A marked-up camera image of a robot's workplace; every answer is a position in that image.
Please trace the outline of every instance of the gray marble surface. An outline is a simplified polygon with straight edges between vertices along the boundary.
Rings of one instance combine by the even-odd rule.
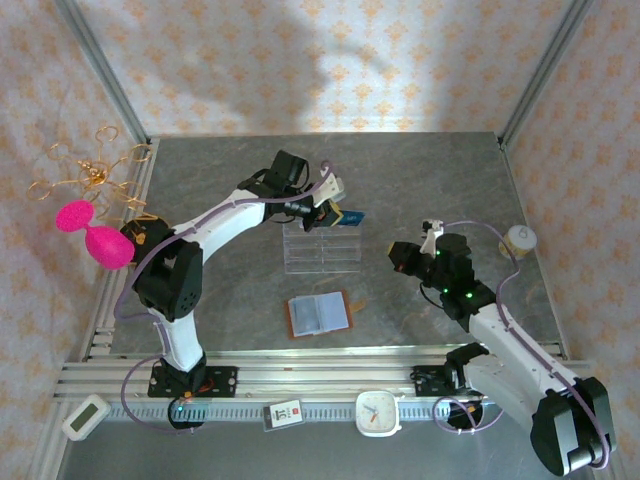
[[[279,149],[311,162],[334,162],[343,178],[344,209],[366,212],[362,269],[350,274],[286,275],[282,229],[265,223],[219,250],[205,265],[196,309],[206,350],[443,345],[470,337],[418,291],[418,280],[395,273],[387,258],[393,241],[421,242],[424,218],[475,219],[501,231],[524,223],[507,168],[492,133],[369,133],[234,138],[170,138],[158,146],[148,211],[170,224],[189,220],[226,198],[241,180],[271,164]],[[480,227],[456,227],[473,250],[477,277],[490,287],[513,269],[496,238]],[[513,316],[538,341],[559,333],[538,262],[530,254],[519,278],[505,288]],[[355,327],[291,340],[284,302],[297,295],[345,289]],[[131,295],[127,310],[136,310]],[[146,323],[117,324],[113,353],[159,351]]]
[[[489,412],[488,418],[495,413]],[[433,422],[404,422],[388,438],[366,438],[347,422],[307,423],[264,433],[260,423],[215,423],[194,435],[158,435],[131,422],[103,422],[68,442],[58,480],[260,479],[552,480],[528,435],[504,415],[476,435]],[[569,480],[593,479],[583,468]]]

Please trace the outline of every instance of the small notebook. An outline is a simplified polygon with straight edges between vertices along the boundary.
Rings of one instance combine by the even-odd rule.
[[[297,338],[350,328],[347,304],[345,292],[292,298],[286,302],[291,336]]]

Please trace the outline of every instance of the plastic container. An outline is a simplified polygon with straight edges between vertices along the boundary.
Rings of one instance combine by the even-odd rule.
[[[359,272],[362,225],[319,227],[305,232],[299,221],[282,226],[285,273]]]
[[[525,225],[514,225],[504,236],[504,241],[515,255],[517,260],[524,258],[524,256],[531,250],[536,248],[538,244],[538,237],[535,232]],[[502,243],[498,244],[500,253],[506,258],[509,258],[507,250]]]

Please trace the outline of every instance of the orange floral wallpaper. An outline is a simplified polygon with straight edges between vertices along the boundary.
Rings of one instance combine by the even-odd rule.
[[[509,151],[572,354],[597,360],[640,468],[640,15],[596,0]]]
[[[80,0],[150,135],[499,131],[570,0]]]
[[[103,125],[120,128],[118,153],[133,140],[53,2],[0,3],[0,64],[0,477],[14,480],[26,475],[62,362],[86,331],[97,273],[81,237],[54,227],[77,192],[31,202],[26,190],[60,178],[44,154],[59,140],[79,157],[95,154]]]

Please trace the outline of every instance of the clock face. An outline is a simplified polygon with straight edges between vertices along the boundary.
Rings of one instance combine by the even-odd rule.
[[[356,401],[356,426],[364,435],[392,435],[398,429],[398,406],[389,392],[365,392]]]

